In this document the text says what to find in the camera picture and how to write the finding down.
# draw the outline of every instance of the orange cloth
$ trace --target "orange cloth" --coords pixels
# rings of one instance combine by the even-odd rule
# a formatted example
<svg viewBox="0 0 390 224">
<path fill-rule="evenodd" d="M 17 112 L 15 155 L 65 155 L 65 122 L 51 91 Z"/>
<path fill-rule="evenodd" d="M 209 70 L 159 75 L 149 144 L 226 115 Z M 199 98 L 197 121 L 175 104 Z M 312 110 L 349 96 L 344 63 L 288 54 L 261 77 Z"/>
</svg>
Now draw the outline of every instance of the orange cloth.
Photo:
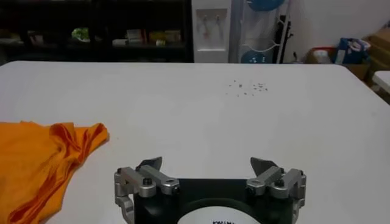
<svg viewBox="0 0 390 224">
<path fill-rule="evenodd" d="M 39 223 L 59 211 L 72 174 L 107 138 L 102 124 L 0 122 L 0 224 Z"/>
</svg>

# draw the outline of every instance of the white label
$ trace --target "white label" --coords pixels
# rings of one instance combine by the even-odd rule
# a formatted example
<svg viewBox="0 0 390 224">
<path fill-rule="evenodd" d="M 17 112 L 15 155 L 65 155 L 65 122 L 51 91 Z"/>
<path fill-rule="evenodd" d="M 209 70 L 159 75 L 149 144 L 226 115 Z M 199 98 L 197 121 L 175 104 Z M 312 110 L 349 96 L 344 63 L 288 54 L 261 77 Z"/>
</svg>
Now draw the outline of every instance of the white label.
<svg viewBox="0 0 390 224">
<path fill-rule="evenodd" d="M 177 224 L 260 224 L 254 218 L 239 210 L 210 206 L 185 214 Z"/>
<path fill-rule="evenodd" d="M 337 51 L 337 57 L 335 64 L 341 65 L 342 62 L 344 61 L 344 57 L 346 56 L 346 51 L 345 50 L 338 50 Z"/>
</svg>

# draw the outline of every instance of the black bolt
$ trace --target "black bolt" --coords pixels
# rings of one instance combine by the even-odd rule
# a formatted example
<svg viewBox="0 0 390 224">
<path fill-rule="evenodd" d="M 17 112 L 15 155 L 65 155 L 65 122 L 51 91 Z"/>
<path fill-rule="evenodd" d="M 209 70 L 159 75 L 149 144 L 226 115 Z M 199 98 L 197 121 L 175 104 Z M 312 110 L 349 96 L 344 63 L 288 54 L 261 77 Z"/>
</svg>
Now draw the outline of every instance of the black bolt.
<svg viewBox="0 0 390 224">
<path fill-rule="evenodd" d="M 180 186 L 176 186 L 172 189 L 172 195 L 180 194 Z"/>
<path fill-rule="evenodd" d="M 277 187 L 284 187 L 285 186 L 285 182 L 282 179 L 279 179 L 279 180 L 275 181 L 275 186 L 277 186 Z"/>
<path fill-rule="evenodd" d="M 246 187 L 245 191 L 246 191 L 246 194 L 248 196 L 254 196 L 255 195 L 255 190 L 253 190 L 251 187 Z"/>
<path fill-rule="evenodd" d="M 144 178 L 142 180 L 142 185 L 145 185 L 145 186 L 152 185 L 152 179 L 151 178 Z"/>
</svg>

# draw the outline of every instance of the table surface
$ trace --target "table surface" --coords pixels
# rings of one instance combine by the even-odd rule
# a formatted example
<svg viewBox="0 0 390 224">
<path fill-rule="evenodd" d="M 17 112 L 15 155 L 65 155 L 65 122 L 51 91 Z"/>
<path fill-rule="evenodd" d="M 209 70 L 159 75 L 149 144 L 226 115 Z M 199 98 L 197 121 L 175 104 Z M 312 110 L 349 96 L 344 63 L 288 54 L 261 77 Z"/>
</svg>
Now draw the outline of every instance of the table surface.
<svg viewBox="0 0 390 224">
<path fill-rule="evenodd" d="M 57 63 L 0 67 L 0 121 L 104 123 L 48 223 L 124 223 L 116 168 L 252 178 L 251 156 L 305 171 L 302 224 L 388 223 L 390 107 L 335 65 Z"/>
<path fill-rule="evenodd" d="M 390 93 L 390 71 L 378 71 L 375 73 L 372 80 L 386 92 Z"/>
</svg>

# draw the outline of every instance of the cardboard box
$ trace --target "cardboard box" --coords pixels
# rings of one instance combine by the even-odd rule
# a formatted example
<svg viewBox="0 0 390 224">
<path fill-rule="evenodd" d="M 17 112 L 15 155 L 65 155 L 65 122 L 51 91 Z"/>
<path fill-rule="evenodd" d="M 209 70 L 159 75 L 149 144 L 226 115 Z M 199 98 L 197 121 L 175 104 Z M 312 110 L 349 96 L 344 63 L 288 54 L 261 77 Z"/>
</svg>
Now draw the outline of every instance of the cardboard box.
<svg viewBox="0 0 390 224">
<path fill-rule="evenodd" d="M 386 51 L 390 51 L 390 29 L 379 30 L 369 37 L 369 41 Z"/>
<path fill-rule="evenodd" d="M 369 55 L 373 58 L 376 58 L 378 61 L 382 62 L 385 65 L 390 66 L 390 51 L 377 46 L 371 41 L 368 41 L 371 44 L 371 48 L 369 50 Z"/>
<path fill-rule="evenodd" d="M 375 74 L 375 71 L 373 71 L 371 69 L 368 70 L 366 80 L 364 81 L 368 87 L 375 85 L 374 81 L 372 81 L 374 74 Z"/>
<path fill-rule="evenodd" d="M 313 55 L 313 52 L 318 49 L 312 49 L 309 51 L 306 61 L 306 64 L 319 64 L 316 57 Z M 322 49 L 328 51 L 330 58 L 333 58 L 336 55 L 336 48 L 326 48 Z M 355 65 L 355 64 L 342 64 L 342 66 L 346 67 L 350 72 L 352 72 L 356 77 L 360 80 L 364 80 L 367 75 L 367 71 L 370 68 L 370 65 L 365 61 L 363 64 Z"/>
<path fill-rule="evenodd" d="M 390 65 L 382 63 L 379 59 L 371 57 L 371 67 L 370 70 L 376 71 L 389 71 Z"/>
</svg>

